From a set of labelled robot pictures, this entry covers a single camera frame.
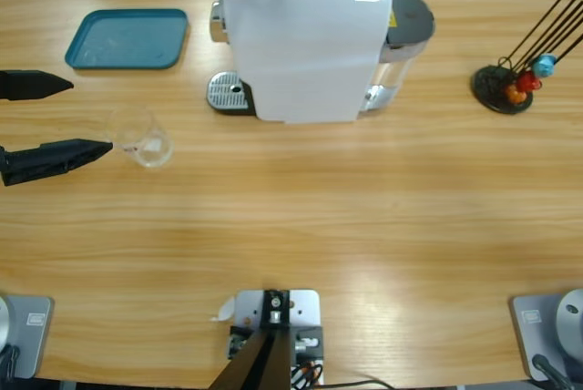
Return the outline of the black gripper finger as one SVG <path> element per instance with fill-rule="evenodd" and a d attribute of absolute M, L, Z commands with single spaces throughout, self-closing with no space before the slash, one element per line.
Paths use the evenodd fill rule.
<path fill-rule="evenodd" d="M 41 180 L 83 167 L 113 149 L 111 142 L 68 139 L 40 144 L 33 149 L 1 148 L 1 178 L 5 186 Z"/>
<path fill-rule="evenodd" d="M 47 98 L 73 87 L 71 81 L 45 71 L 1 71 L 1 99 L 9 101 Z"/>

